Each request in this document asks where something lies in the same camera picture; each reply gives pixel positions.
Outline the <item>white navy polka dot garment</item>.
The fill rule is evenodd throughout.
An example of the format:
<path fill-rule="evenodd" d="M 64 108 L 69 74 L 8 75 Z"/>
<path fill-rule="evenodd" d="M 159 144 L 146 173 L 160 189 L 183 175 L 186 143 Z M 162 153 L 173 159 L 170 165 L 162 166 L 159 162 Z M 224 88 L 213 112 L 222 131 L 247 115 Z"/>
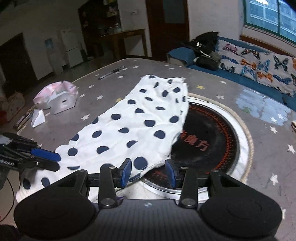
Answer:
<path fill-rule="evenodd" d="M 183 131 L 187 97 L 183 78 L 143 76 L 123 100 L 56 149 L 61 157 L 58 171 L 26 170 L 16 200 L 22 201 L 79 169 L 98 173 L 130 159 L 131 183 L 162 166 Z"/>

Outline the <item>white folded paper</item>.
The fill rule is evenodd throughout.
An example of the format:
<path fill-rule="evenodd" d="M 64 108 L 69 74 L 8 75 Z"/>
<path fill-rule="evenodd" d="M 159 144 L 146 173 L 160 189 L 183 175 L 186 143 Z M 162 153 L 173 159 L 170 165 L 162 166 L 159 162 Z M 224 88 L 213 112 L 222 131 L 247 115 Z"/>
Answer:
<path fill-rule="evenodd" d="M 46 121 L 42 109 L 35 109 L 32 116 L 31 127 L 35 128 Z"/>

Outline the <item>round induction cooker in table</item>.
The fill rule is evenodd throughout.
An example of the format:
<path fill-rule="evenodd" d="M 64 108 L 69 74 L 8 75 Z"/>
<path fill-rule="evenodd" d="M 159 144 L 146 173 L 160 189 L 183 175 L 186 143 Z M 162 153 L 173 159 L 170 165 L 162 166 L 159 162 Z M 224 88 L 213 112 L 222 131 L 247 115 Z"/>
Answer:
<path fill-rule="evenodd" d="M 231 108 L 201 95 L 189 94 L 183 132 L 171 149 L 177 167 L 189 167 L 199 176 L 198 195 L 207 200 L 205 180 L 213 169 L 247 182 L 254 146 L 242 118 Z"/>

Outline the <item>pink white tissue box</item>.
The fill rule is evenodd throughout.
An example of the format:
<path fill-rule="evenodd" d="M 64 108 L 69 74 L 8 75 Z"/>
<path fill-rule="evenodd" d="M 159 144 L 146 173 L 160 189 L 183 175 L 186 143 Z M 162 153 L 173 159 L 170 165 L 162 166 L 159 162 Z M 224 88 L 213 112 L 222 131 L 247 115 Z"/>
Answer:
<path fill-rule="evenodd" d="M 58 114 L 75 106 L 78 98 L 76 85 L 69 81 L 58 81 L 45 86 L 33 99 L 37 109 L 49 109 Z"/>

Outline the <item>water dispenser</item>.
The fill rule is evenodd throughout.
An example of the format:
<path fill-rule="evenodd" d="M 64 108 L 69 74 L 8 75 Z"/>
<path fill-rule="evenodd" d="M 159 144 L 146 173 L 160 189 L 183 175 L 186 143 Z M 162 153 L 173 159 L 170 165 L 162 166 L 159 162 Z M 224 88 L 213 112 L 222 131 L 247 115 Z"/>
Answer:
<path fill-rule="evenodd" d="M 58 57 L 57 50 L 54 46 L 52 38 L 45 40 L 45 46 L 49 63 L 53 69 L 53 72 L 57 75 L 63 72 L 62 62 Z"/>

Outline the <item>pen on table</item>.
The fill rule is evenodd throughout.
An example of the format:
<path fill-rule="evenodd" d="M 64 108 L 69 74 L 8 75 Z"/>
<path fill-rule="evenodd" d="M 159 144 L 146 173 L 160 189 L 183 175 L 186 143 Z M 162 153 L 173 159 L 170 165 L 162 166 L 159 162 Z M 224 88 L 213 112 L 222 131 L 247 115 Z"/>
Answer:
<path fill-rule="evenodd" d="M 121 67 L 119 67 L 119 68 L 116 68 L 116 69 L 114 69 L 114 70 L 112 70 L 112 71 L 110 71 L 110 72 L 108 72 L 108 73 L 106 73 L 106 74 L 100 76 L 100 77 L 98 78 L 98 80 L 102 80 L 102 79 L 104 79 L 104 78 L 106 78 L 106 77 L 108 77 L 108 76 L 110 76 L 110 75 L 112 75 L 112 74 L 114 74 L 114 73 L 117 73 L 117 72 L 123 70 L 124 68 L 125 68 L 125 66 L 121 66 Z"/>

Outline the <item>white refrigerator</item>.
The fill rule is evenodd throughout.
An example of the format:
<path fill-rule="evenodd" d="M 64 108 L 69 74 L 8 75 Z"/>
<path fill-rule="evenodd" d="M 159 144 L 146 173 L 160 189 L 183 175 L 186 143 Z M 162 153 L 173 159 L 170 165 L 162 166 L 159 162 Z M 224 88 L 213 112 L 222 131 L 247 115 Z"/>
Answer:
<path fill-rule="evenodd" d="M 66 51 L 66 57 L 70 68 L 73 68 L 83 62 L 80 45 L 75 33 L 71 28 L 60 30 L 61 39 Z"/>

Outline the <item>blue sofa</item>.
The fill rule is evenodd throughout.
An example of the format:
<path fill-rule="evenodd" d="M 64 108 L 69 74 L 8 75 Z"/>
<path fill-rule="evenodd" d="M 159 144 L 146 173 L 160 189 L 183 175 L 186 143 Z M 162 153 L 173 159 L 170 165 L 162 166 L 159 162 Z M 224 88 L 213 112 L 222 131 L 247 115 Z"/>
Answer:
<path fill-rule="evenodd" d="M 295 57 L 206 32 L 167 53 L 168 62 L 223 77 L 295 110 Z"/>

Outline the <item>folded striped blanket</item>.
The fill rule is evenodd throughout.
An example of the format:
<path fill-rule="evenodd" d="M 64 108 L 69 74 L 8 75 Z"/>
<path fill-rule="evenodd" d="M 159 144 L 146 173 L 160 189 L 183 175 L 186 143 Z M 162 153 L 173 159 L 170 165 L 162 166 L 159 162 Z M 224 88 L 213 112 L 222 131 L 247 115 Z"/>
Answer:
<path fill-rule="evenodd" d="M 291 126 L 293 130 L 296 132 L 296 121 L 292 121 Z"/>

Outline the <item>black bag on sofa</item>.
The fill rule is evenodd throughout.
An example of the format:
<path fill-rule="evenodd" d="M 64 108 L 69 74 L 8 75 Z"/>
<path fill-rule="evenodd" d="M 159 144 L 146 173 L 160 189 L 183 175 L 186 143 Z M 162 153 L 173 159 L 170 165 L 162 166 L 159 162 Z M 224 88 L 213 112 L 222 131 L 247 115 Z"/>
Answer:
<path fill-rule="evenodd" d="M 206 32 L 189 42 L 190 48 L 195 54 L 194 63 L 205 69 L 217 70 L 221 57 L 216 53 L 219 32 Z"/>

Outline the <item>butterfly print cushion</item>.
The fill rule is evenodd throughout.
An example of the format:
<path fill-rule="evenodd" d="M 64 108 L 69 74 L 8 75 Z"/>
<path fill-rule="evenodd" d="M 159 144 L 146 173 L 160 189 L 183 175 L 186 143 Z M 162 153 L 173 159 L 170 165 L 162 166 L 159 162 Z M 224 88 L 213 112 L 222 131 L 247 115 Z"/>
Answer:
<path fill-rule="evenodd" d="M 220 69 L 295 97 L 295 57 L 242 48 L 224 40 L 218 40 L 216 51 L 221 56 Z"/>

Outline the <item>dark shelf with bottles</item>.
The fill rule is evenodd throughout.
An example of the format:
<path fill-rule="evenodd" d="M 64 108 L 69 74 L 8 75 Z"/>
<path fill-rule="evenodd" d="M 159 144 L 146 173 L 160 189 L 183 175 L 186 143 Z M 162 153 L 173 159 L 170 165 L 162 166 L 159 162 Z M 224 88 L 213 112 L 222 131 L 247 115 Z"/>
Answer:
<path fill-rule="evenodd" d="M 82 35 L 91 57 L 104 55 L 100 38 L 112 34 L 116 24 L 120 24 L 117 1 L 86 1 L 78 9 Z"/>

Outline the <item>dark wooden door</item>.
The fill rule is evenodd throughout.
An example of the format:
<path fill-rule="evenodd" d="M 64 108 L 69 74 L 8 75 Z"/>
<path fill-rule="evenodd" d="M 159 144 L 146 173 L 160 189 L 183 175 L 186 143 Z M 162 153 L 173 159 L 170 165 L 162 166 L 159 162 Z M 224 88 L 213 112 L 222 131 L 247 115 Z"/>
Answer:
<path fill-rule="evenodd" d="M 188 5 L 184 0 L 146 0 L 152 58 L 165 61 L 167 53 L 189 42 Z"/>

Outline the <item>green framed window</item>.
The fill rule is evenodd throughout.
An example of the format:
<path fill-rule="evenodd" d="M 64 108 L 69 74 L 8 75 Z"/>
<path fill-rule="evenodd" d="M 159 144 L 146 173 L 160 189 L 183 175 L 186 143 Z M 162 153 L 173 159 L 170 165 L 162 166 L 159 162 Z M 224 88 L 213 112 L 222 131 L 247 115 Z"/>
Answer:
<path fill-rule="evenodd" d="M 295 10 L 286 1 L 245 0 L 244 23 L 295 43 Z"/>

